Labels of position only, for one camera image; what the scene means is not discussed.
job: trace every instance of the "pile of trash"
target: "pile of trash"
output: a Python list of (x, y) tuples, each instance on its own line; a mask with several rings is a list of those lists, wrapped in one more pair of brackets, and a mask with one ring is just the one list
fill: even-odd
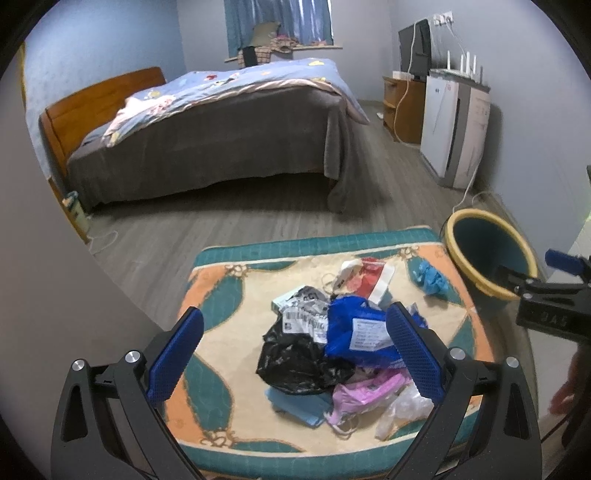
[[(277, 321), (263, 336), (256, 373), (269, 385), (266, 396), (276, 412), (312, 428), (327, 422), (349, 437), (360, 415), (381, 408), (379, 440), (428, 417), (433, 403), (418, 392), (386, 330), (394, 270), (375, 258), (344, 262), (325, 291), (300, 286), (271, 302)], [(428, 262), (412, 275), (426, 294), (449, 288)], [(416, 304), (408, 311), (427, 328)]]

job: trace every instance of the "window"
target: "window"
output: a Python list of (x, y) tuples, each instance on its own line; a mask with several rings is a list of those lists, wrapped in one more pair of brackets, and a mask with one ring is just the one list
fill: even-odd
[(279, 35), (297, 38), (302, 45), (333, 44), (330, 0), (224, 0), (228, 53), (247, 46), (255, 25), (279, 22)]

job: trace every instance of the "tv screen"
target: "tv screen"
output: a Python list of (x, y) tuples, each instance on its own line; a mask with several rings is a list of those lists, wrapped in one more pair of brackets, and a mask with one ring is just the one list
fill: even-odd
[(400, 41), (400, 70), (408, 72), (411, 58), (411, 46), (413, 44), (413, 26), (416, 28), (413, 64), (410, 73), (421, 80), (426, 80), (431, 69), (431, 29), (427, 20), (421, 20), (416, 25), (411, 25), (398, 32)]

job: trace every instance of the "silver bolt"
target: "silver bolt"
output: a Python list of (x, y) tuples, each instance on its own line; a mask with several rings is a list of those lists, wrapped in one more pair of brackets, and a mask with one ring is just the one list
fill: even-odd
[(514, 356), (508, 356), (506, 362), (511, 368), (517, 368), (519, 366), (519, 360)]
[(449, 354), (455, 360), (464, 360), (466, 358), (466, 352), (464, 350), (462, 350), (461, 348), (457, 348), (457, 347), (449, 350)]
[(76, 360), (73, 364), (72, 364), (72, 370), (74, 372), (80, 371), (84, 368), (84, 365), (86, 365), (84, 363), (84, 360), (80, 359), (80, 360)]
[(139, 360), (139, 357), (141, 357), (141, 353), (139, 353), (136, 350), (132, 350), (130, 352), (128, 352), (127, 355), (125, 355), (125, 361), (129, 364), (134, 364)]

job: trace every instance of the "wooden headboard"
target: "wooden headboard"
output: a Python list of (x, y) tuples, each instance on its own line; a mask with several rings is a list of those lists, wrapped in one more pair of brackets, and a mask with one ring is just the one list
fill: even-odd
[(113, 120), (127, 97), (164, 83), (162, 70), (151, 67), (96, 83), (45, 108), (41, 128), (64, 177), (68, 157), (86, 135)]

